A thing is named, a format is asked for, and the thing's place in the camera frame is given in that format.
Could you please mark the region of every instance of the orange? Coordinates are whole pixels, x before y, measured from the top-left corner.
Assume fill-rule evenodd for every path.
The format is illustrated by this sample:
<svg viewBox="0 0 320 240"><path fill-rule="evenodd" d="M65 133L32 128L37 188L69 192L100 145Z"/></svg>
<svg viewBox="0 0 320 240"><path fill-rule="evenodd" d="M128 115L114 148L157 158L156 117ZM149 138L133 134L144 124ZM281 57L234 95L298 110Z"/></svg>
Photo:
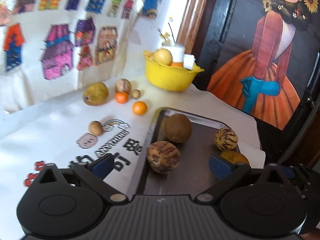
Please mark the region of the orange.
<svg viewBox="0 0 320 240"><path fill-rule="evenodd" d="M128 101L128 94L126 92L118 92L115 94L115 100L120 103L120 104L124 104Z"/></svg>
<svg viewBox="0 0 320 240"><path fill-rule="evenodd" d="M136 115L144 115L148 110L145 102L138 101L132 105L132 112Z"/></svg>

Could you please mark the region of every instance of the red chinese character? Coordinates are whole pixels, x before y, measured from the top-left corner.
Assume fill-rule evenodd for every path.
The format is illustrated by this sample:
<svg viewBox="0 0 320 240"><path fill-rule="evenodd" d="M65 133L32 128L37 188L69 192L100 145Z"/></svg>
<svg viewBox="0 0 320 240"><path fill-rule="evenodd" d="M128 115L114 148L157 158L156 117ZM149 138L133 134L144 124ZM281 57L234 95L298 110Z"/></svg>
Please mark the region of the red chinese character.
<svg viewBox="0 0 320 240"><path fill-rule="evenodd" d="M33 180L38 176L37 173L29 173L27 176L27 179L24 180L24 185L26 187L29 187L31 185L31 183L33 182Z"/></svg>
<svg viewBox="0 0 320 240"><path fill-rule="evenodd" d="M41 171L44 167L44 161L36 162L35 163L35 171Z"/></svg>

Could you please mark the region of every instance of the painting of woman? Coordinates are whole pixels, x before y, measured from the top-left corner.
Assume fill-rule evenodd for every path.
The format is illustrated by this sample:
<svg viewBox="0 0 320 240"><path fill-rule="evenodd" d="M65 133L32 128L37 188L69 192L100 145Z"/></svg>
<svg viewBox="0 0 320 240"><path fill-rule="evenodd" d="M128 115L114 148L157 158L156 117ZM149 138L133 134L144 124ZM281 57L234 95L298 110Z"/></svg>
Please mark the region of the painting of woman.
<svg viewBox="0 0 320 240"><path fill-rule="evenodd" d="M220 67L207 90L283 130L300 103L286 76L293 38L312 24L318 0L263 0L262 4L264 16L257 22L252 49Z"/></svg>

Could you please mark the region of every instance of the yellow bowl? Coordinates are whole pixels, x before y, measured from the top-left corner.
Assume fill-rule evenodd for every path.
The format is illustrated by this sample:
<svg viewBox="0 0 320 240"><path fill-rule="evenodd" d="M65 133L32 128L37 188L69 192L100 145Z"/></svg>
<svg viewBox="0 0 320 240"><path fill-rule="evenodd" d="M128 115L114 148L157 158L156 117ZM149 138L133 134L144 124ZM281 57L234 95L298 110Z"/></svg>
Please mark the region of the yellow bowl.
<svg viewBox="0 0 320 240"><path fill-rule="evenodd" d="M163 64L159 65L145 54L143 56L146 60L145 75L148 81L156 87L169 91L182 92L186 90L196 75L204 71L196 64L194 64L192 70Z"/></svg>

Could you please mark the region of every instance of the metal tray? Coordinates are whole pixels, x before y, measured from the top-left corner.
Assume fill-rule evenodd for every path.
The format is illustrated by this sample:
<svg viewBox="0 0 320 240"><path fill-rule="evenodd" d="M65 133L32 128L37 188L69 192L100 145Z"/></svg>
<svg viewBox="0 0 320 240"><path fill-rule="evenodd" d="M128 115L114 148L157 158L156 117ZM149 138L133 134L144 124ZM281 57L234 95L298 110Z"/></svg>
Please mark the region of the metal tray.
<svg viewBox="0 0 320 240"><path fill-rule="evenodd" d="M146 148L156 141L167 141L164 134L165 119L173 114L184 114L192 122L192 136L186 143L173 143L181 153L179 166L169 174L159 174L153 171L146 161ZM228 127L226 124L186 113L184 111L160 108L152 120L143 150L140 156L140 165L143 167L139 173L133 176L139 180L132 185L137 185L135 194L144 195L191 195L194 198L202 191L218 182L209 169L209 157L219 154L220 150L215 146L214 136L216 132Z"/></svg>

